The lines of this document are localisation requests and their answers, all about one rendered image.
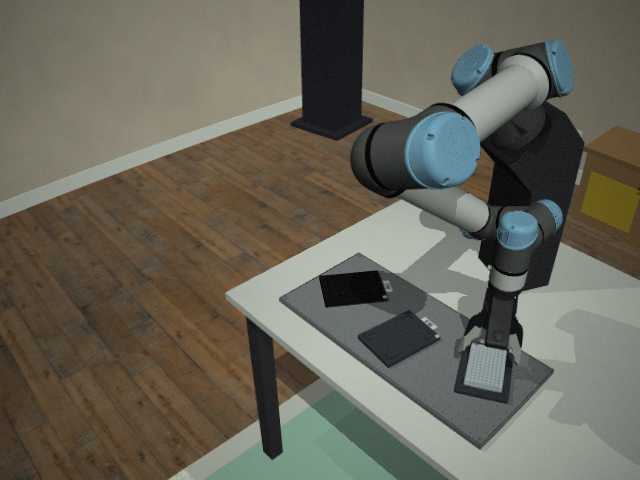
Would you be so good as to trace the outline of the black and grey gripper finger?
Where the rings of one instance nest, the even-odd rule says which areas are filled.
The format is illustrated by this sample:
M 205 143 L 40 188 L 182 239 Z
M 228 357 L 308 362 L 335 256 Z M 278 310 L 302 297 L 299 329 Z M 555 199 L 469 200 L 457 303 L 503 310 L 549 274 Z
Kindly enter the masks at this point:
M 512 354 L 514 355 L 514 362 L 516 365 L 519 365 L 520 357 L 521 357 L 521 349 L 522 349 L 522 341 L 523 341 L 523 328 L 518 320 L 514 322 L 514 329 L 510 332 L 510 340 L 509 344 L 512 347 Z
M 482 315 L 481 312 L 479 312 L 478 315 L 474 315 L 469 320 L 466 331 L 462 337 L 458 353 L 464 352 L 466 347 L 471 344 L 471 341 L 482 334 L 482 326 L 480 324 L 481 318 Z

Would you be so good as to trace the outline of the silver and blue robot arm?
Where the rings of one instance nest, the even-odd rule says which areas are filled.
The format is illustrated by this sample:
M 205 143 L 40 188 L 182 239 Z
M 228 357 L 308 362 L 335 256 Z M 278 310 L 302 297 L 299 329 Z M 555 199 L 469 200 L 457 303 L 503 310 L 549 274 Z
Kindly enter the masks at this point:
M 561 226 L 561 209 L 548 199 L 491 206 L 458 185 L 474 173 L 484 139 L 502 151 L 531 142 L 545 123 L 542 104 L 570 94 L 574 76 L 558 40 L 497 53 L 487 46 L 468 50 L 452 70 L 451 82 L 462 97 L 368 127 L 352 146 L 350 164 L 365 188 L 398 197 L 458 227 L 468 239 L 496 240 L 489 280 L 514 292 L 525 285 L 533 252 Z

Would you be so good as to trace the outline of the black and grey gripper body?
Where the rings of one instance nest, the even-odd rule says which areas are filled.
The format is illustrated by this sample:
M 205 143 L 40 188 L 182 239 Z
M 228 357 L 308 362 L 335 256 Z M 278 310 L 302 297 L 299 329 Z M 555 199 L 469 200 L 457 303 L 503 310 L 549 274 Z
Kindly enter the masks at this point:
M 490 291 L 489 287 L 490 287 L 490 289 L 492 289 L 492 292 Z M 522 288 L 520 290 L 517 290 L 517 291 L 514 291 L 514 292 L 501 291 L 501 290 L 497 289 L 496 287 L 494 287 L 492 285 L 492 283 L 490 282 L 490 280 L 489 280 L 488 287 L 487 287 L 487 290 L 486 290 L 486 296 L 485 296 L 485 299 L 484 299 L 486 301 L 483 304 L 484 305 L 484 307 L 483 307 L 484 310 L 481 310 L 482 318 L 480 320 L 480 324 L 481 324 L 482 328 L 487 330 L 487 323 L 488 323 L 491 296 L 494 293 L 494 294 L 496 294 L 496 295 L 498 295 L 500 297 L 504 297 L 504 298 L 513 298 L 514 297 L 513 314 L 512 314 L 512 322 L 511 322 L 511 331 L 512 331 L 514 329 L 514 322 L 517 321 L 517 317 L 515 315 L 516 315 L 516 312 L 517 312 L 518 295 L 520 295 L 521 292 L 522 292 Z M 517 296 L 515 297 L 515 295 L 517 295 Z

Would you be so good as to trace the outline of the dark grey rectangular frame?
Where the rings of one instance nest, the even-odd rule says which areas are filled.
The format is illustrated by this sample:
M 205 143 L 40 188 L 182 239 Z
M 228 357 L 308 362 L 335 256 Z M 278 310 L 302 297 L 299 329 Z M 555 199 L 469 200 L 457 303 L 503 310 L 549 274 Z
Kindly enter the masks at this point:
M 358 335 L 388 368 L 439 341 L 440 337 L 410 310 Z

